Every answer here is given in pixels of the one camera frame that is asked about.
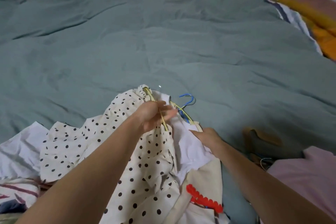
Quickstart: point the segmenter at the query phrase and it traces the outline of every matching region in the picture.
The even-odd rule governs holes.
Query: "blue hanger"
[[[186,122],[189,123],[189,120],[188,120],[187,116],[186,116],[186,115],[183,113],[183,111],[181,111],[181,110],[182,110],[184,107],[188,106],[188,105],[193,105],[196,101],[195,101],[194,103],[192,103],[192,102],[194,101],[195,98],[194,98],[191,94],[189,94],[189,93],[180,95],[179,98],[180,98],[180,97],[184,97],[184,96],[190,96],[190,97],[191,97],[191,100],[190,100],[189,102],[185,103],[185,104],[180,108],[180,110],[179,110],[178,112],[179,112],[179,114],[181,115],[182,119],[184,119]]]

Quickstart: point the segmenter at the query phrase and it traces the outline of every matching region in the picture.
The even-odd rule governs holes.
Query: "polka dot fabric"
[[[87,119],[81,128],[57,122],[41,150],[41,180],[62,178],[91,154],[115,129],[150,98],[142,90],[115,97],[103,115]],[[172,128],[163,125],[145,133],[117,184],[100,223],[161,223],[180,195],[174,180]]]

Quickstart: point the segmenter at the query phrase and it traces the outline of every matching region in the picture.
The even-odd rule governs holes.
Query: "hanger hook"
[[[186,94],[180,95],[179,98],[184,97],[184,96],[190,96],[191,97],[191,100],[189,102],[187,102],[186,104],[184,104],[184,106],[183,106],[183,107],[186,107],[187,105],[189,105],[190,103],[192,103],[194,101],[194,97],[191,94],[186,93]]]

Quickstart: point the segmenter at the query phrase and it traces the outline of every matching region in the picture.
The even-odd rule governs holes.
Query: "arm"
[[[99,223],[140,136],[176,114],[164,101],[143,103],[107,140],[52,186],[17,224]]]
[[[192,133],[221,160],[265,224],[335,224],[322,210],[222,141],[214,129]]]

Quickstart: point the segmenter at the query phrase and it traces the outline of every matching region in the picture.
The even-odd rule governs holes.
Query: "bed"
[[[335,64],[263,0],[0,0],[0,142],[38,121],[80,127],[143,83],[197,101],[188,114],[244,152],[242,129],[296,158],[336,153]],[[233,223],[255,213],[222,168]]]

